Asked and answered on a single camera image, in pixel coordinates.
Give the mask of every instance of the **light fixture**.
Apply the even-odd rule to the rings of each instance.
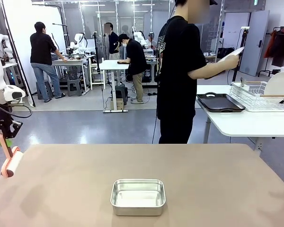
[[[114,11],[96,11],[96,13],[115,13]]]
[[[105,5],[82,5],[82,6],[105,6]]]

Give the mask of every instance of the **shoe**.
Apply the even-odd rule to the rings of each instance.
[[[45,103],[48,103],[49,101],[51,101],[52,100],[52,98],[49,98],[47,101],[44,101]]]
[[[144,102],[138,102],[137,99],[131,100],[131,104],[144,104]]]
[[[60,97],[56,97],[56,99],[58,99],[58,98],[63,98],[63,97],[65,97],[65,94],[64,94],[64,93],[62,93]]]

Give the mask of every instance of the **dish rack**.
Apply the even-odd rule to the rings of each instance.
[[[230,96],[251,112],[283,112],[284,95],[264,95],[267,82],[233,82]]]

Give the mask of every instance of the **hanging clothes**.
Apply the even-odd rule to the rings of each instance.
[[[284,32],[278,31],[269,54],[273,56],[272,65],[284,66]]]
[[[271,57],[273,57],[273,56],[271,56],[271,54],[270,54],[270,50],[271,50],[272,46],[274,45],[276,33],[277,33],[277,31],[274,30],[274,31],[270,34],[270,35],[271,35],[271,38],[270,38],[270,40],[269,40],[267,49],[266,49],[266,51],[265,51],[264,58],[271,58]]]

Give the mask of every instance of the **cardboard box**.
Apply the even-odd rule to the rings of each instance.
[[[113,99],[110,100],[110,110],[114,110]],[[122,98],[117,98],[117,110],[124,110],[124,102]]]

